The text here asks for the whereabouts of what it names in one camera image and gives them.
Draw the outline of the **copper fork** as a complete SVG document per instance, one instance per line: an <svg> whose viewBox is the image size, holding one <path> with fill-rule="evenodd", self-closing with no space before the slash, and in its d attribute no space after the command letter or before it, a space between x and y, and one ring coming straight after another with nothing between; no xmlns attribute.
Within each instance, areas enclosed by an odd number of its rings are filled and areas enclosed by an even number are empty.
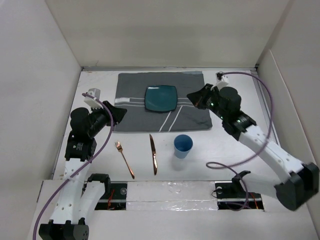
<svg viewBox="0 0 320 240"><path fill-rule="evenodd" d="M129 170L129 173L131 175L131 178L134 180L135 179L135 175L134 175L134 172L132 171L130 165L128 164L128 161L123 153L123 148L122 148L122 145L119 141L116 141L115 142L115 147L117 148L118 152L122 155L122 158L127 166L127 169Z"/></svg>

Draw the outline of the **grey striped placemat cloth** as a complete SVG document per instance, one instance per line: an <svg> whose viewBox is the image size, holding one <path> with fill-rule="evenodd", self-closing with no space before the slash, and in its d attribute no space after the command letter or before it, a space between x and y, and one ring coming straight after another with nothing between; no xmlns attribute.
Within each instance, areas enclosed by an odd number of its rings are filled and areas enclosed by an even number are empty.
<svg viewBox="0 0 320 240"><path fill-rule="evenodd" d="M169 112L152 112L145 107L145 93L149 86L174 86L177 107ZM189 132L209 130L212 120L208 110L197 109L187 94L205 85L200 71L139 72L118 75L114 106L127 113L114 130L116 132Z"/></svg>

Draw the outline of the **teal square plate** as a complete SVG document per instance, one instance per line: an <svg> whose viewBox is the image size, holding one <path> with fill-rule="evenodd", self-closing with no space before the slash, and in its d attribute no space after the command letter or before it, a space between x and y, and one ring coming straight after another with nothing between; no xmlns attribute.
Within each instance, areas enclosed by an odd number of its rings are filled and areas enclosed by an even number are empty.
<svg viewBox="0 0 320 240"><path fill-rule="evenodd" d="M144 96L146 110L157 113L166 113L176 109L178 93L172 85L150 85Z"/></svg>

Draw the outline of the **blue plastic cup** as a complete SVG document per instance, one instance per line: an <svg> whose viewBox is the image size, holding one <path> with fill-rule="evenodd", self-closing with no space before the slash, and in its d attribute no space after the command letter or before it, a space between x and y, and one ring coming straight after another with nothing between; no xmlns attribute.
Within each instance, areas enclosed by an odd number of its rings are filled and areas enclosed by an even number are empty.
<svg viewBox="0 0 320 240"><path fill-rule="evenodd" d="M186 134L180 134L173 141L174 155L179 159L184 159L193 147L193 140Z"/></svg>

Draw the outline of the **copper knife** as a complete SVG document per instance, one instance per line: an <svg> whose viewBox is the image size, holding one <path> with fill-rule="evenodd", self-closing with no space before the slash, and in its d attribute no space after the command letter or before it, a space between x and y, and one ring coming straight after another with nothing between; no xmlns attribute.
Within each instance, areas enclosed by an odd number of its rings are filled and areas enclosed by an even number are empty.
<svg viewBox="0 0 320 240"><path fill-rule="evenodd" d="M150 139L150 147L151 147L151 153L152 153L153 174L156 176L158 172L158 163L156 159L155 142L151 134L149 134L149 139Z"/></svg>

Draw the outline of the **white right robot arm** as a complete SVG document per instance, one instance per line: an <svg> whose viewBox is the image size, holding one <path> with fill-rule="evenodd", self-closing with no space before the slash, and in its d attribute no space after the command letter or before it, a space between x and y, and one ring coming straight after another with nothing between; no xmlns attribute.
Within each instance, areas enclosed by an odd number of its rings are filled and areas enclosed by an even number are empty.
<svg viewBox="0 0 320 240"><path fill-rule="evenodd" d="M277 175L262 178L244 170L232 178L231 191L237 197L250 192L277 199L290 211L297 210L319 192L320 170L313 162L304 163L269 140L257 123L241 110L241 96L229 86L219 89L206 84L187 94L198 109L208 109L222 120L222 127L238 142L251 149Z"/></svg>

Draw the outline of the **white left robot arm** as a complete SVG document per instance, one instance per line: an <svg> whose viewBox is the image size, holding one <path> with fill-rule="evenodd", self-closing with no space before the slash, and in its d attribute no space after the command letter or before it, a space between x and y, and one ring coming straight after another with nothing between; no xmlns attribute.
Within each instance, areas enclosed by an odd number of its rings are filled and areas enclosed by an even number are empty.
<svg viewBox="0 0 320 240"><path fill-rule="evenodd" d="M115 107L108 101L95 100L70 113L71 131L67 138L63 183L48 199L34 224L32 238L43 240L87 240L89 216L100 198L111 194L108 174L94 173L86 177L92 161L101 152L95 136L105 127L119 124L127 109ZM54 197L58 197L48 223L40 219Z"/></svg>

